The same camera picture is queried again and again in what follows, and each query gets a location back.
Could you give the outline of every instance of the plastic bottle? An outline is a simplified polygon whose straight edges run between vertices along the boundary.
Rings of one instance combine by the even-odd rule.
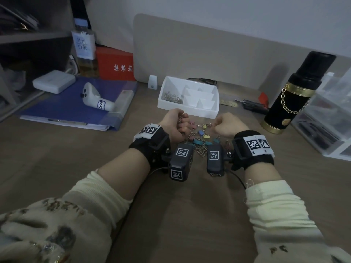
[[[74,47],[77,53],[77,64],[80,74],[85,77],[98,77],[98,60],[94,32],[88,29],[88,21],[75,18],[76,30],[72,31]]]

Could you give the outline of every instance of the small white device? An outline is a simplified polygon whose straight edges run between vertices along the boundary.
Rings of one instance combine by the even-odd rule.
[[[116,108],[114,102],[101,98],[100,93],[89,82],[84,85],[83,92],[80,96],[87,106],[105,111],[113,111]]]
[[[76,82],[76,77],[59,70],[53,70],[33,80],[36,89],[59,94]]]
[[[157,76],[150,75],[149,76],[149,82],[147,84],[147,88],[149,89],[157,89]]]

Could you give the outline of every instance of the red box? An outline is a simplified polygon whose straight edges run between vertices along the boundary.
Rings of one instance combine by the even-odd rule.
[[[135,81],[133,54],[109,47],[96,47],[100,78]]]

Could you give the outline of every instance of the white wall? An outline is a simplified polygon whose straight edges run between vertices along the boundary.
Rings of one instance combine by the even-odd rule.
[[[97,41],[133,52],[144,13],[351,57],[351,0],[85,0]]]

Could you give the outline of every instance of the black thermos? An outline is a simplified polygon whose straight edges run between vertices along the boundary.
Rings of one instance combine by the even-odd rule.
[[[271,133],[281,134],[308,104],[335,59],[335,55],[311,51],[296,73],[290,76],[261,126]]]

